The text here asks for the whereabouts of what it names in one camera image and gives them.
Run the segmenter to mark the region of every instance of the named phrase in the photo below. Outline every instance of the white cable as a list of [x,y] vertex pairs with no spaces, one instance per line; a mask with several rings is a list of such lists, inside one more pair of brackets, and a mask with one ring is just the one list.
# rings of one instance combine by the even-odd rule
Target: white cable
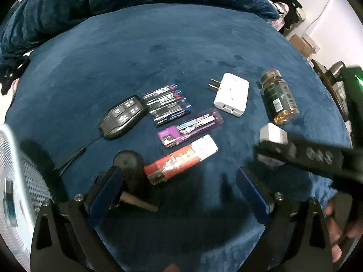
[[307,32],[307,30],[308,30],[309,27],[311,27],[320,17],[322,17],[323,13],[327,9],[327,7],[328,7],[328,5],[330,4],[331,1],[332,0],[328,0],[328,2],[326,2],[323,11],[321,11],[321,13],[319,14],[319,16],[311,24],[308,25],[308,27],[302,33],[301,37],[303,37],[306,34],[306,32]]

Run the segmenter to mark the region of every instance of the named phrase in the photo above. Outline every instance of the bed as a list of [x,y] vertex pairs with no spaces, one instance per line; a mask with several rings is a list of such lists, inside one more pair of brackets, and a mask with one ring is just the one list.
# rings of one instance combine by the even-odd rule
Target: bed
[[[210,78],[230,72],[250,83],[245,113],[221,112],[224,123],[210,133],[218,152],[153,188],[157,213],[124,206],[97,227],[126,271],[162,271],[172,263],[182,271],[237,271],[264,230],[235,184],[241,166],[291,199],[315,196],[323,206],[335,194],[329,179],[255,160],[259,129],[269,122],[257,81],[270,69],[281,72],[300,110],[285,131],[349,146],[318,75],[266,22],[276,18],[264,0],[23,0],[5,22],[3,64],[35,48],[6,123],[53,181],[57,200],[86,192],[119,151],[134,150],[146,164],[172,152],[149,116],[119,139],[98,138],[100,118],[116,103],[178,83],[194,115],[213,105]],[[54,169],[82,146],[86,153],[55,183]]]

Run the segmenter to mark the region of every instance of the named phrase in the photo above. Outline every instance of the barcode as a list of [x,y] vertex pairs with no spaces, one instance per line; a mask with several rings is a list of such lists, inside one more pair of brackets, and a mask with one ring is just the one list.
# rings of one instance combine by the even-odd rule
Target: barcode
[[276,112],[282,111],[283,107],[280,101],[280,98],[277,98],[276,100],[274,100],[273,102],[273,106],[275,106],[275,110]]
[[287,103],[289,104],[290,109],[294,109],[297,108],[295,99],[293,98],[293,96],[291,95],[290,89],[287,86],[287,84],[285,83],[281,83],[282,89],[284,91],[284,94],[286,96],[287,99]]

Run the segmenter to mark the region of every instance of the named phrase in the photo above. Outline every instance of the pill bottle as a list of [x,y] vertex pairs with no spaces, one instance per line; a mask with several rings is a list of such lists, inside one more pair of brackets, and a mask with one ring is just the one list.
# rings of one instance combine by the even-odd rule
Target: pill bottle
[[287,124],[299,116],[299,109],[290,88],[278,70],[266,72],[260,79],[260,83],[276,125]]

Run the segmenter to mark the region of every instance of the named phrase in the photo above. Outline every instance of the blue blanket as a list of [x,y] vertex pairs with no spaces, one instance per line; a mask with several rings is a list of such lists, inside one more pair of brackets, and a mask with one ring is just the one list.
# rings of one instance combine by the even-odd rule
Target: blue blanket
[[[284,130],[349,146],[334,101],[284,37],[255,14],[198,5],[133,6],[50,39],[32,52],[6,122],[49,175],[96,139],[105,111],[130,95],[175,82],[198,113],[213,105],[210,78],[230,72],[248,80],[245,113],[220,112],[224,123],[211,131],[219,151],[154,188],[157,213],[123,207],[98,228],[127,271],[162,271],[171,263],[182,271],[236,271],[264,230],[236,187],[240,166],[250,166],[273,191],[292,199],[312,195],[325,204],[335,193],[328,179],[287,165],[270,171],[254,160],[259,129],[269,122],[256,82],[269,69],[281,72],[301,112]],[[66,194],[86,192],[119,151],[137,151],[146,164],[171,153],[158,130],[146,116],[117,140],[94,141],[63,175]]]

